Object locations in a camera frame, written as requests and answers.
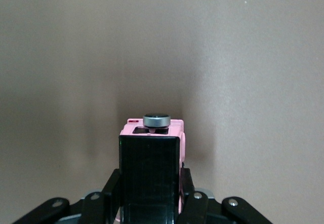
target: gray wall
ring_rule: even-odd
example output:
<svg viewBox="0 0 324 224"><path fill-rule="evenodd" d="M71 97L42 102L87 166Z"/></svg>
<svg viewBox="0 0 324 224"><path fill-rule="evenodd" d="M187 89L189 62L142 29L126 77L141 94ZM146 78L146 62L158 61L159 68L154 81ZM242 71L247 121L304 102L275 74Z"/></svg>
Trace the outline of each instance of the gray wall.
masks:
<svg viewBox="0 0 324 224"><path fill-rule="evenodd" d="M273 223L324 219L324 0L0 0L0 223L118 167L127 118Z"/></svg>

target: silver screw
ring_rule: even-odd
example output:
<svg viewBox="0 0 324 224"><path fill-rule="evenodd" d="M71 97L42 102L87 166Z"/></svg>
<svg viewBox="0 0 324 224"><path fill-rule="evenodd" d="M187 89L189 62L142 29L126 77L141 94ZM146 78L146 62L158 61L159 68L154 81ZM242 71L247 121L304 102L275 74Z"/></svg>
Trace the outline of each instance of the silver screw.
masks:
<svg viewBox="0 0 324 224"><path fill-rule="evenodd" d="M96 199L98 199L98 198L99 198L99 194L93 194L93 195L90 197L91 200L96 200Z"/></svg>
<svg viewBox="0 0 324 224"><path fill-rule="evenodd" d="M62 200L56 200L53 204L52 204L52 207L58 207L60 205L63 204L63 201Z"/></svg>
<svg viewBox="0 0 324 224"><path fill-rule="evenodd" d="M194 193L193 196L194 196L195 199L198 199L198 200L201 199L201 198L203 197L203 196L201 195L201 193L199 193L199 192Z"/></svg>
<svg viewBox="0 0 324 224"><path fill-rule="evenodd" d="M230 199L230 200L228 201L228 203L229 203L231 206L237 206L237 205L238 205L238 202L237 202L237 200L235 200L235 199Z"/></svg>

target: pink casing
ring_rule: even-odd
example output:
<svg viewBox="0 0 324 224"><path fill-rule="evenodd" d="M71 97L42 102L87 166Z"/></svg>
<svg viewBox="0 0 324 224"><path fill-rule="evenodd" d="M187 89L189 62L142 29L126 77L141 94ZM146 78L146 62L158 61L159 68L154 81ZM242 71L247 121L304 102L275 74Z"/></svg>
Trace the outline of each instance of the pink casing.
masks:
<svg viewBox="0 0 324 224"><path fill-rule="evenodd" d="M183 120L171 119L168 134L133 134L136 127L144 127L143 119L128 119L127 124L124 125L120 135L134 135L134 136L156 136L156 137L179 137L180 138L180 156L179 156L179 167L182 167L182 163L185 158L185 146L186 139L184 134Z"/></svg>

